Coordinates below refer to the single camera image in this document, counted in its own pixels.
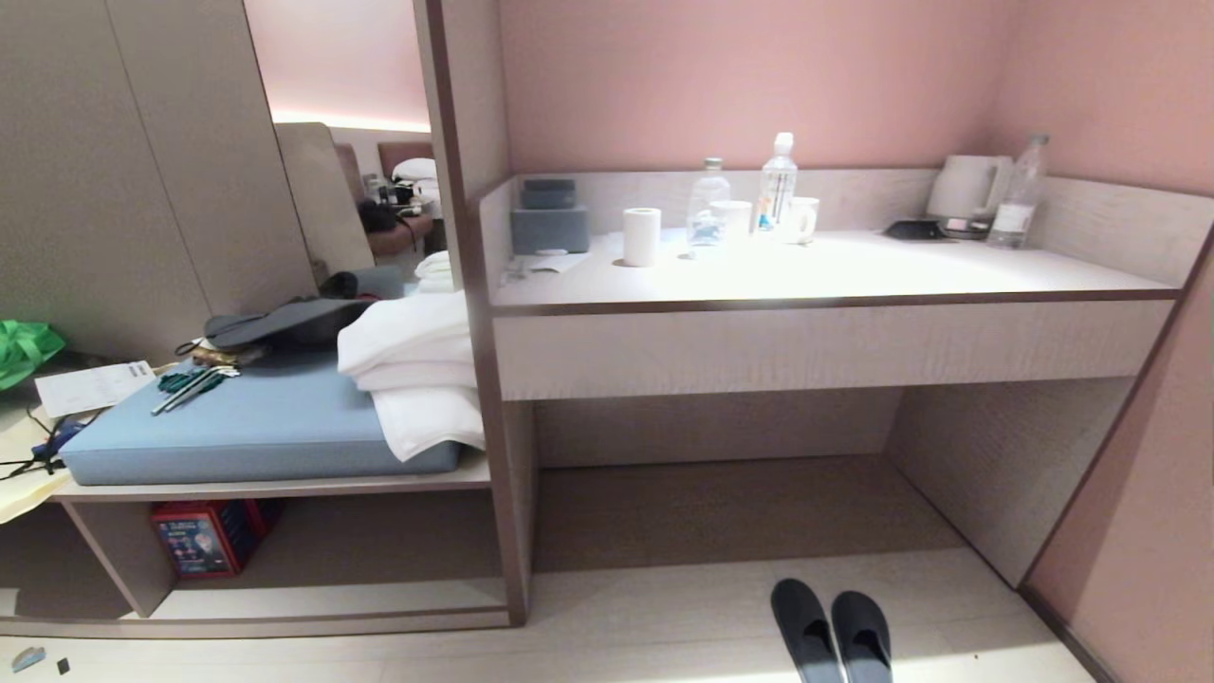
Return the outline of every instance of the green plastic bag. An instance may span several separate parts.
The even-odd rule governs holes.
[[[45,321],[0,319],[0,392],[33,375],[66,346]]]

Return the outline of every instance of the slipper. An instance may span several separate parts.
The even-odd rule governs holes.
[[[804,683],[843,683],[822,603],[810,587],[785,579],[771,592],[771,611]]]
[[[890,625],[881,608],[863,593],[846,592],[830,607],[830,621],[851,683],[892,683]]]

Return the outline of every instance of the pink wall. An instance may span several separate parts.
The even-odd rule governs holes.
[[[1049,130],[1061,175],[1214,193],[1214,2],[1028,0],[1012,53],[997,146]],[[1212,296],[1207,263],[1028,579],[1127,683],[1214,681]]]
[[[1027,0],[994,149],[1046,130],[1059,175],[1214,194],[1214,2]]]
[[[921,166],[987,142],[1020,0],[503,0],[526,171]]]
[[[276,120],[429,130],[409,0],[245,0],[245,12]]]

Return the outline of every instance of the white kettle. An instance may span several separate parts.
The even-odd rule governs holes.
[[[991,218],[1011,182],[1011,156],[952,155],[936,176],[927,215],[938,218]]]

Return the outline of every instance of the gray tissue box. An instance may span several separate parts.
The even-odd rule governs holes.
[[[565,249],[571,254],[590,250],[586,207],[515,209],[510,211],[510,237],[516,254]]]

